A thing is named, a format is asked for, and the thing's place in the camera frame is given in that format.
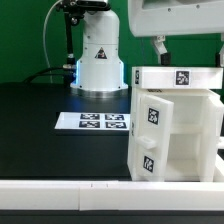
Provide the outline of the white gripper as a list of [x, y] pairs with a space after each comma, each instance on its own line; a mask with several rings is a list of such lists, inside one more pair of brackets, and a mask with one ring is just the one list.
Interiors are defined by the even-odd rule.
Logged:
[[216, 67], [224, 68], [224, 0], [128, 0], [128, 20], [134, 36], [154, 36], [151, 45], [163, 66], [171, 64], [165, 36], [221, 33]]

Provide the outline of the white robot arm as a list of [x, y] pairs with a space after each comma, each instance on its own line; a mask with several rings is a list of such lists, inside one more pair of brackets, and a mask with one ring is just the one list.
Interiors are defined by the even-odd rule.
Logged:
[[[136, 37], [149, 37], [158, 61], [171, 62], [167, 36], [224, 33], [224, 0], [127, 0], [128, 21]], [[118, 56], [119, 19], [108, 0], [74, 0], [73, 16], [84, 21], [83, 54], [71, 87], [91, 96], [125, 91]]]

